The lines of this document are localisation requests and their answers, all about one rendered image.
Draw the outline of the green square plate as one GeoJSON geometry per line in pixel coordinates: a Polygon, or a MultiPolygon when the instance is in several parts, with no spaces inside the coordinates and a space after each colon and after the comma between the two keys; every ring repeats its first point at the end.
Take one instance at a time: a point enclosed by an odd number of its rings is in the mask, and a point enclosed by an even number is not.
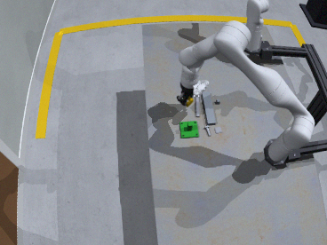
{"type": "Polygon", "coordinates": [[[180,126],[181,138],[197,138],[197,137],[199,137],[197,121],[180,122],[179,126],[180,126]]]}

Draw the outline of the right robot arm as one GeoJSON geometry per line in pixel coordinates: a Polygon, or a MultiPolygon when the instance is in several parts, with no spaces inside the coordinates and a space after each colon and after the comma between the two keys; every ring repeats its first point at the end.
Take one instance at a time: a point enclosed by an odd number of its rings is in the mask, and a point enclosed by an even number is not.
{"type": "Polygon", "coordinates": [[[246,27],[251,32],[251,40],[247,45],[247,49],[256,51],[260,49],[262,41],[262,28],[264,20],[260,17],[260,14],[267,12],[269,9],[268,0],[248,0],[247,2],[247,22],[246,27]]]}

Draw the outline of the yellow square nut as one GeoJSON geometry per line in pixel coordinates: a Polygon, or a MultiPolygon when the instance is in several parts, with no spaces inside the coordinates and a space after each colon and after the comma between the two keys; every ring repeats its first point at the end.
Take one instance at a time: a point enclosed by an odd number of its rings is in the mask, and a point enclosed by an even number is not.
{"type": "Polygon", "coordinates": [[[186,107],[189,107],[193,103],[194,100],[192,98],[190,98],[190,97],[187,100],[188,100],[188,102],[187,102],[186,107]]]}

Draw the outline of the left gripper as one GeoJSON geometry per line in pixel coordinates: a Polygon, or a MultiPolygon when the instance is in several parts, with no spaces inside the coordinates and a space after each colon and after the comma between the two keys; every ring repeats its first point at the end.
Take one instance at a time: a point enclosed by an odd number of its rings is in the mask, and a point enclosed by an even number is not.
{"type": "Polygon", "coordinates": [[[181,91],[180,96],[177,96],[177,100],[178,100],[178,102],[181,103],[181,105],[186,106],[187,105],[187,99],[189,99],[189,97],[193,98],[193,89],[185,88],[181,83],[180,83],[180,87],[181,87],[182,91],[181,91]],[[191,92],[192,94],[188,93],[188,92],[191,92]]]}

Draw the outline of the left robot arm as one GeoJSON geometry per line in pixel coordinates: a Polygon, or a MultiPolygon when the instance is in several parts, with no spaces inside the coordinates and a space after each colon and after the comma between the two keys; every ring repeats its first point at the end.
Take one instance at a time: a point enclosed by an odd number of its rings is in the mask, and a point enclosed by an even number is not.
{"type": "Polygon", "coordinates": [[[269,157],[280,162],[310,141],[315,120],[275,70],[257,65],[247,58],[243,52],[250,40],[251,32],[243,23],[236,20],[227,22],[212,36],[179,53],[179,61],[183,65],[180,82],[185,88],[194,89],[193,95],[199,97],[209,86],[209,81],[199,81],[203,63],[219,53],[224,55],[252,81],[271,105],[286,108],[292,113],[292,126],[268,149],[269,157]]]}

